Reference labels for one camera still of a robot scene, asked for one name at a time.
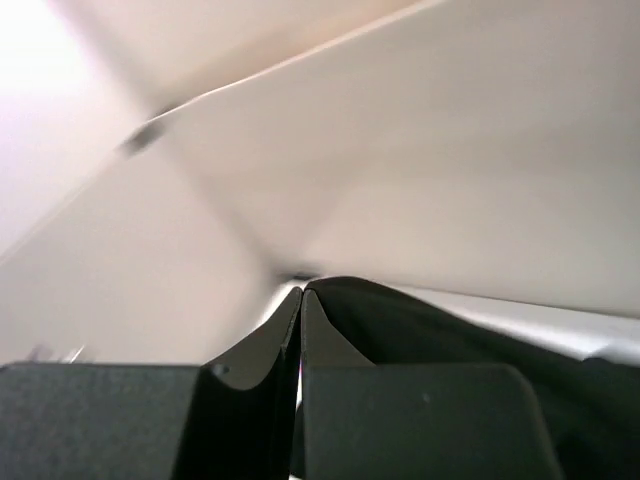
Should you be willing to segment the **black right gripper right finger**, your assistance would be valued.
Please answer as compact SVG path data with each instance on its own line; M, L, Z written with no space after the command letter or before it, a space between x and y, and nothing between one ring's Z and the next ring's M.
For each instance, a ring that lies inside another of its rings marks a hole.
M532 387L496 364L383 364L301 311L308 479L560 479Z

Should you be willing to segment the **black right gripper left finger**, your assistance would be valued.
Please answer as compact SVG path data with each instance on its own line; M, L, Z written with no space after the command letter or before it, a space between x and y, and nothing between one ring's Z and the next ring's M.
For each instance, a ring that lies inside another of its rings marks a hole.
M288 478L302 295L292 288L264 324L200 368L174 478Z

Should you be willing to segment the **black shorts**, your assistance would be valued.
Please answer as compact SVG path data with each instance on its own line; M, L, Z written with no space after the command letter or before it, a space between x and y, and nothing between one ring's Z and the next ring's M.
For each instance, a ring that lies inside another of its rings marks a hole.
M307 287L332 326L375 364L499 363L518 369L540 401L566 478L638 478L638 367L555 353L365 279L332 277Z

